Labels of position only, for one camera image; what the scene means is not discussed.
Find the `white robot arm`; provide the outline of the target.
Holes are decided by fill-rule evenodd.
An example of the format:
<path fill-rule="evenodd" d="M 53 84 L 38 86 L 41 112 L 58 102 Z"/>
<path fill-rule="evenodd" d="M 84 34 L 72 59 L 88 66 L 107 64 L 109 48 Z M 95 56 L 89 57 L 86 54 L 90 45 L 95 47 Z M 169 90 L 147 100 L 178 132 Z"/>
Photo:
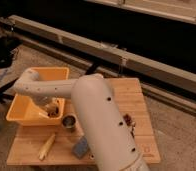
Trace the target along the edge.
<path fill-rule="evenodd" d="M 43 81 L 26 69 L 14 90 L 31 97 L 70 98 L 99 171 L 150 171 L 114 99 L 113 87 L 101 74 Z"/>

